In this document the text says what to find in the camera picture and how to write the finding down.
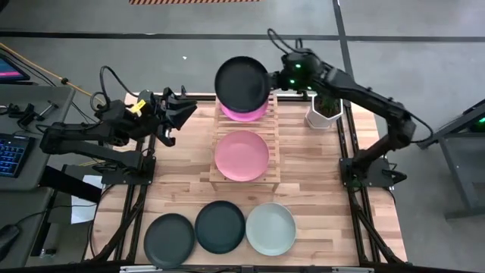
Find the white paper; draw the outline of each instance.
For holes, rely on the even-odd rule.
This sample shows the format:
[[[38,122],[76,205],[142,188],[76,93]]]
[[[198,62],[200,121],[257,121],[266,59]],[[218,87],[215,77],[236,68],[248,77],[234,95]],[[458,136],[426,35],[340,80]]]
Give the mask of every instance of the white paper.
[[[85,175],[83,178],[83,182],[101,189],[103,188],[103,185],[101,184],[101,179],[102,176],[99,175]],[[71,205],[73,206],[72,215],[70,216],[71,224],[83,223],[94,219],[94,214],[97,207],[94,202],[86,201],[79,197],[72,196]]]

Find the light gray plate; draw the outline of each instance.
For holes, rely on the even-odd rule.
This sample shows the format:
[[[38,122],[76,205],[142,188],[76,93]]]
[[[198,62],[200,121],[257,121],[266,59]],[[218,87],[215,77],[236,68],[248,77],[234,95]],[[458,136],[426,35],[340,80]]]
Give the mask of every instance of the light gray plate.
[[[296,238],[296,224],[291,212],[277,203],[255,207],[246,221],[246,236],[261,254],[278,256],[288,251]]]

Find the potted plant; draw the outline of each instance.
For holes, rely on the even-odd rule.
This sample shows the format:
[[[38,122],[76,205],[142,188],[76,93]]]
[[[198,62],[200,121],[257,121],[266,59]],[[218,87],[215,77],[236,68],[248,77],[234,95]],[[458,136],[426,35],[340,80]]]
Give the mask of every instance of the potted plant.
[[[317,94],[311,97],[311,107],[305,119],[313,129],[327,129],[342,116],[342,99]]]

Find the blue backlit keyboard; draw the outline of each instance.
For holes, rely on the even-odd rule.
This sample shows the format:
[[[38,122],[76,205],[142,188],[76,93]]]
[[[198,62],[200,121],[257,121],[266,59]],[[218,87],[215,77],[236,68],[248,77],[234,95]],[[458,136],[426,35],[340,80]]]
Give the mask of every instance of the blue backlit keyboard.
[[[0,176],[18,177],[35,139],[0,133]]]

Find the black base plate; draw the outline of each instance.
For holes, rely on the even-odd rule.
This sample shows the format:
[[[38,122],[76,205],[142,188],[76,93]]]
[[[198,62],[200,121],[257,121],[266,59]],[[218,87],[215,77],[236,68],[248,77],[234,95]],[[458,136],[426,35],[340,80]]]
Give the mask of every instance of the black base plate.
[[[144,158],[143,171],[139,173],[125,174],[121,169],[103,172],[101,183],[107,185],[149,185],[152,183],[155,173],[156,157]]]
[[[365,179],[357,180],[352,173],[352,158],[341,158],[340,174],[344,187],[392,187],[393,179],[382,170],[389,170],[389,162],[384,158],[379,158],[372,162],[368,176]]]

